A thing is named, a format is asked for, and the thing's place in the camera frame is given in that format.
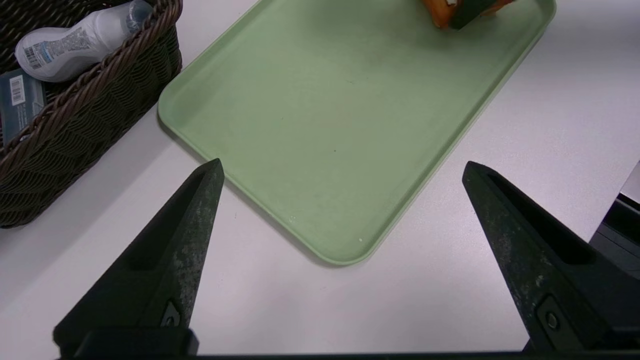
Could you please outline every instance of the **barcode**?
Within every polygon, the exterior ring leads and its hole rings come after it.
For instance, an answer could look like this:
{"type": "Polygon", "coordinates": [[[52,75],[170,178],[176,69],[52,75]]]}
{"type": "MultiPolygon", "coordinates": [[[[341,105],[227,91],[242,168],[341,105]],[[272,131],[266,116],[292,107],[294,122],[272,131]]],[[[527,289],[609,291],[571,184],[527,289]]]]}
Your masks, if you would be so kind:
{"type": "Polygon", "coordinates": [[[11,106],[16,106],[27,101],[24,98],[24,82],[22,81],[22,75],[9,79],[11,86],[11,106]]]}
{"type": "Polygon", "coordinates": [[[24,56],[27,57],[27,61],[29,62],[29,66],[35,70],[42,67],[40,60],[36,57],[36,54],[33,52],[33,48],[31,46],[24,48],[24,56]]]}

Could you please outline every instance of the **white bottle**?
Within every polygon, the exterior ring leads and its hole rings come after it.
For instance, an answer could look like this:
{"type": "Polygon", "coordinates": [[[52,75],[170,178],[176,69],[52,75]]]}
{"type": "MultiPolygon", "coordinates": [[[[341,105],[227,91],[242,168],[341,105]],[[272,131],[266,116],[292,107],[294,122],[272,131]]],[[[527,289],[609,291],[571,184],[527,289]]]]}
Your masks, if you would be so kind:
{"type": "Polygon", "coordinates": [[[15,57],[38,80],[70,80],[120,47],[151,12],[149,4],[134,0],[92,12],[71,28],[37,29],[20,39],[15,57]]]}

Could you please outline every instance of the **wicker basket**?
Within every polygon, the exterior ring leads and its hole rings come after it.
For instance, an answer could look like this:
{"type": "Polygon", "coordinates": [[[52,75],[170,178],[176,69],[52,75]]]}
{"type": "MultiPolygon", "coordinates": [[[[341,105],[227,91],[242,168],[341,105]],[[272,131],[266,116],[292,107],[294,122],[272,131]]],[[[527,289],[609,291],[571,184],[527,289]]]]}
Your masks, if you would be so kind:
{"type": "MultiPolygon", "coordinates": [[[[147,0],[143,29],[75,81],[47,84],[48,105],[0,149],[0,226],[26,224],[86,172],[157,101],[182,67],[175,23],[182,0],[147,0]],[[30,135],[19,141],[24,135],[30,135]]],[[[0,0],[0,74],[33,29],[68,28],[127,0],[0,0]]]]}

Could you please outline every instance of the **green tray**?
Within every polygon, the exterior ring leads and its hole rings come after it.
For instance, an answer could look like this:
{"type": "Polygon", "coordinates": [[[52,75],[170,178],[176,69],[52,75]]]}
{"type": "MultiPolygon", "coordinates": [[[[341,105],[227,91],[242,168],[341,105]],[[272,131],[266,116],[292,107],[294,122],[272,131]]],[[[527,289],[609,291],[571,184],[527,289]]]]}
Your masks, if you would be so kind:
{"type": "Polygon", "coordinates": [[[160,118],[320,258],[353,264],[555,9],[516,1],[453,32],[419,0],[262,0],[165,88],[160,118]]]}

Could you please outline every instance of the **table surface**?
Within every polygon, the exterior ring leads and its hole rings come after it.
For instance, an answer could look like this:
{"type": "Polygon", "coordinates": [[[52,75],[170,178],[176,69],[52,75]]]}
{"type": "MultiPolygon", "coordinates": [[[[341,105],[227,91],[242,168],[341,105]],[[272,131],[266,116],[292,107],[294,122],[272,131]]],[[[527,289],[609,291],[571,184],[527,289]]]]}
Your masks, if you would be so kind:
{"type": "MultiPolygon", "coordinates": [[[[189,0],[191,62],[255,0],[189,0]]],[[[363,263],[313,258],[221,196],[191,327],[201,354],[518,350],[527,341],[461,184],[499,171],[588,240],[640,159],[636,0],[562,0],[547,32],[363,263]]],[[[152,108],[42,216],[0,231],[0,352],[52,359],[53,327],[201,159],[152,108]]]]}

